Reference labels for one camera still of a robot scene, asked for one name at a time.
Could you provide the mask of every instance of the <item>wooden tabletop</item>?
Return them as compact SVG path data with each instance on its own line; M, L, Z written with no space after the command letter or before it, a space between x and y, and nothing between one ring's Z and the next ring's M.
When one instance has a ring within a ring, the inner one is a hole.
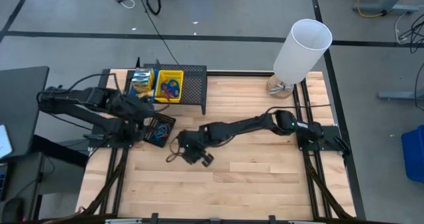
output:
M119 87L124 88L127 71L111 73L117 73ZM200 106L191 105L171 105L163 112L177 119L168 142L183 129L198 130L198 126L210 122L251 118L272 106L294 106L292 96L270 97L265 92L267 80L209 76L206 115L201 114ZM310 72L307 86L311 105L329 104L321 72ZM115 88L112 78L107 87ZM330 107L313 107L312 112L315 121L333 125ZM275 215L280 220L312 220L303 156L296 142L295 135L281 137L265 130L239 135L221 148L207 150L215 157L208 168L200 162L189 165L182 158L167 163L169 144L158 148L140 142L129 152L119 216L150 217L159 213L159 218L268 219ZM89 160L78 207L87 207L104 185L110 153L111 149L101 148ZM335 151L321 152L321 156L327 187L355 216L342 156ZM321 194L318 188L316 191L324 216ZM114 194L113 188L109 212Z

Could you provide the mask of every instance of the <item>blue box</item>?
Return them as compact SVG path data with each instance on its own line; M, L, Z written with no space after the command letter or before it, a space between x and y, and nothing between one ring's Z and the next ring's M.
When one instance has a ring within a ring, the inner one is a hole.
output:
M402 135L403 159L410 180L424 182L424 125Z

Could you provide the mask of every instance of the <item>lamp base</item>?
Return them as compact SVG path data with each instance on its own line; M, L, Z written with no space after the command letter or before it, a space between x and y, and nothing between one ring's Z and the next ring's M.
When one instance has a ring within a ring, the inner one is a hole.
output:
M272 97L285 99L289 97L294 89L293 84L285 84L277 76L273 75L266 83L266 92Z

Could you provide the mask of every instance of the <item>white lamp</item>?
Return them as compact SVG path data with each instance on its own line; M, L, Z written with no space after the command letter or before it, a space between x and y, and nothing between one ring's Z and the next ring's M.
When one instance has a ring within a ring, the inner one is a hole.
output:
M275 75L268 80L268 93L279 98L289 96L293 84L306 77L332 41L333 36L323 23L312 19L296 22L274 62Z

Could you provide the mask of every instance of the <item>desk leg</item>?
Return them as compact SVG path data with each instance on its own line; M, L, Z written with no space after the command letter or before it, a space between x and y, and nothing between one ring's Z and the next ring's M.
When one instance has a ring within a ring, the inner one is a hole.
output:
M34 135L32 138L32 148L52 158L57 158L70 164L75 164L82 168L88 161L88 156L70 148L63 147L46 138Z

